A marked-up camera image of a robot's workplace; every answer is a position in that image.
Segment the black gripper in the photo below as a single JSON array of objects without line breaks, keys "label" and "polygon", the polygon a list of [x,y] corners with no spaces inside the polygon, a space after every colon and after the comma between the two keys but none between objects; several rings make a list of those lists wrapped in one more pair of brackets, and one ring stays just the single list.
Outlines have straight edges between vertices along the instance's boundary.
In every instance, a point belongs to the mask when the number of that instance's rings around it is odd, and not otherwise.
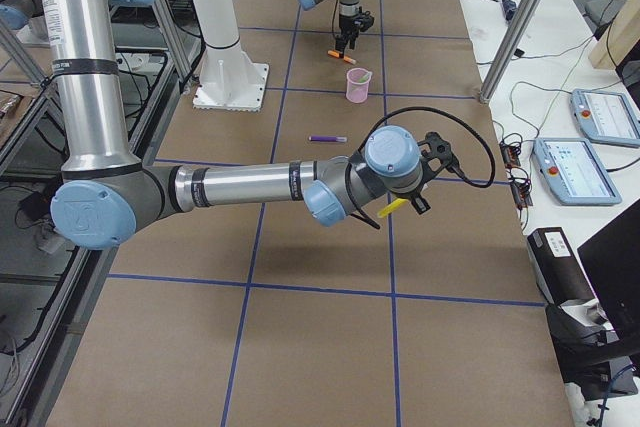
[{"label": "black gripper", "polygon": [[359,36],[358,27],[355,24],[355,16],[339,16],[339,33],[335,38],[335,51],[345,54],[345,48],[354,50],[356,46],[356,40]]},{"label": "black gripper", "polygon": [[423,215],[431,209],[431,206],[422,195],[424,186],[425,186],[424,182],[416,181],[414,184],[411,184],[411,185],[392,186],[389,188],[389,190],[396,197],[408,200],[411,203],[411,206],[416,211],[416,213],[418,215]]}]

